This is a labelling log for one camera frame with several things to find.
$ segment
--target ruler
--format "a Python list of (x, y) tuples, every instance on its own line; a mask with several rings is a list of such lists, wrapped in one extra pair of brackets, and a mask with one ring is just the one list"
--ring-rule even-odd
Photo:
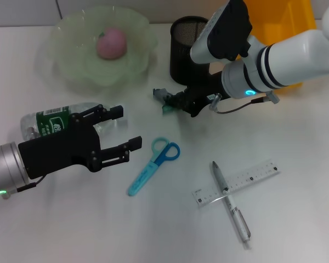
[[(236, 173), (225, 178), (225, 181), (229, 187), (229, 195), (279, 173), (279, 168), (272, 159), (246, 169), (240, 173)], [(228, 193), (226, 191), (220, 192), (216, 186), (211, 186), (208, 188), (195, 190), (192, 192), (192, 195), (194, 196), (197, 204), (202, 206), (220, 200), (223, 197), (226, 197)]]

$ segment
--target orange container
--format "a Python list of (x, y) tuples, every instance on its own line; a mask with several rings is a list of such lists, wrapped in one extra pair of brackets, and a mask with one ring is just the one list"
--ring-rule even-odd
[[(263, 44), (271, 45), (295, 36), (308, 29), (315, 29), (310, 0), (244, 0), (247, 5), (251, 34)], [(280, 89), (286, 92), (301, 83)]]

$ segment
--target scissors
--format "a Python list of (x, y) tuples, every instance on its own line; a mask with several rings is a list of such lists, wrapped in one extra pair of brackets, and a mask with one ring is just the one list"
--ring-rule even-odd
[[(162, 149), (156, 150), (155, 145), (159, 141), (164, 141), (164, 146)], [(172, 147), (177, 149), (177, 155), (169, 157), (166, 155), (166, 153)], [(141, 171), (136, 180), (131, 184), (130, 188), (128, 189), (129, 196), (135, 196), (139, 192), (139, 190), (146, 184), (146, 182), (153, 176), (155, 171), (164, 161), (173, 161), (177, 159), (180, 155), (180, 148), (178, 144), (174, 142), (169, 142), (169, 140), (165, 137), (159, 137), (153, 140), (151, 144), (151, 149), (154, 154), (152, 155), (146, 167)]]

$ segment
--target pen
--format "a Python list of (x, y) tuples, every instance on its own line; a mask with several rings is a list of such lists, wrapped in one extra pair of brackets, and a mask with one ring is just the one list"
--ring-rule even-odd
[[(215, 162), (212, 162), (212, 166), (215, 179), (217, 180), (219, 186), (219, 190), (221, 192), (226, 191), (229, 193), (229, 187), (223, 177), (222, 171), (219, 169), (218, 165)], [(246, 225), (245, 219), (243, 218), (240, 210), (235, 205), (234, 199), (231, 195), (224, 197), (224, 200), (229, 208), (230, 214), (242, 241), (246, 243), (250, 240), (251, 233)]]

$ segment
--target black mesh pen holder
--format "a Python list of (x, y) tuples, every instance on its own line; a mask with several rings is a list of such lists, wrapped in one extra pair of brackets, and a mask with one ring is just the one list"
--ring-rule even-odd
[(185, 16), (171, 26), (172, 79), (182, 85), (204, 84), (209, 76), (209, 64), (196, 64), (191, 60), (190, 49), (207, 23), (206, 18)]

